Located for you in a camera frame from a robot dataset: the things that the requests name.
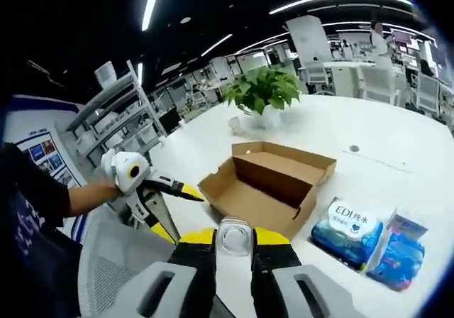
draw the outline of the cardboard box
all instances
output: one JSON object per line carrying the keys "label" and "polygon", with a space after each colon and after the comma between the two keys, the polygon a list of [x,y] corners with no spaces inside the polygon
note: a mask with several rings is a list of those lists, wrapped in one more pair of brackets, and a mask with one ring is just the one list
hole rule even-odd
{"label": "cardboard box", "polygon": [[232,157],[200,183],[210,204],[226,216],[291,239],[316,205],[316,186],[336,160],[268,142],[232,145]]}

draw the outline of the white flower pot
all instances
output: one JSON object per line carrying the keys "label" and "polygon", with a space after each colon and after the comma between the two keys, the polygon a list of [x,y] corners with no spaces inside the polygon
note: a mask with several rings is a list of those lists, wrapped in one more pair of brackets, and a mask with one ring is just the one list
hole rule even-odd
{"label": "white flower pot", "polygon": [[281,125],[281,110],[271,105],[265,106],[262,115],[254,111],[253,117],[261,128],[278,128]]}

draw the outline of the poster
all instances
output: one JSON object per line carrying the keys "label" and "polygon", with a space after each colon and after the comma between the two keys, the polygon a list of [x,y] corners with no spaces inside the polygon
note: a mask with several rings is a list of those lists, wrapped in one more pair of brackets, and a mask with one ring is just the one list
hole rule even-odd
{"label": "poster", "polygon": [[46,128],[32,131],[28,137],[16,142],[22,153],[30,158],[42,171],[68,188],[79,187],[70,169],[55,146],[52,135]]}

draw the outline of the wet wipes package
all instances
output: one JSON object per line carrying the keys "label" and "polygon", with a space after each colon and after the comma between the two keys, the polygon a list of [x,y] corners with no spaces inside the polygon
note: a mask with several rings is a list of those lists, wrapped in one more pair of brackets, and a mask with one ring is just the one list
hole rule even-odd
{"label": "wet wipes package", "polygon": [[350,267],[362,270],[375,250],[383,223],[335,198],[311,231],[311,242]]}
{"label": "wet wipes package", "polygon": [[401,231],[390,233],[379,260],[368,266],[367,275],[393,290],[405,290],[418,274],[425,248]]}

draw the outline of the black ceiling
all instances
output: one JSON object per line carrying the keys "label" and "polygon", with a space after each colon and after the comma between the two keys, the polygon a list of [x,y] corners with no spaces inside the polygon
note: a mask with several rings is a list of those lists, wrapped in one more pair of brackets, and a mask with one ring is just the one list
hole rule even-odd
{"label": "black ceiling", "polygon": [[[37,88],[25,83],[20,92],[85,103],[100,90],[94,70],[111,60],[121,74],[127,59],[134,65],[144,64],[143,87],[151,92],[158,82],[176,77],[185,67],[188,68],[184,72],[190,72],[205,66],[213,57],[283,33],[285,21],[306,15],[309,9],[334,4],[379,4],[411,12],[408,6],[395,1],[330,0],[269,15],[269,11],[293,1],[296,0],[157,0],[150,27],[142,32],[147,0],[16,0],[21,14],[14,19],[15,26],[27,28],[25,32],[17,31],[21,54],[45,68],[51,79],[65,87]],[[310,14],[318,16],[322,23],[380,18],[423,29],[423,24],[410,13],[371,6],[338,7]],[[181,24],[187,16],[191,21]],[[339,28],[355,26],[325,29],[329,34]],[[200,57],[228,34],[233,37]],[[187,65],[194,58],[197,60]],[[177,62],[182,63],[178,69],[161,76],[166,67]]]}

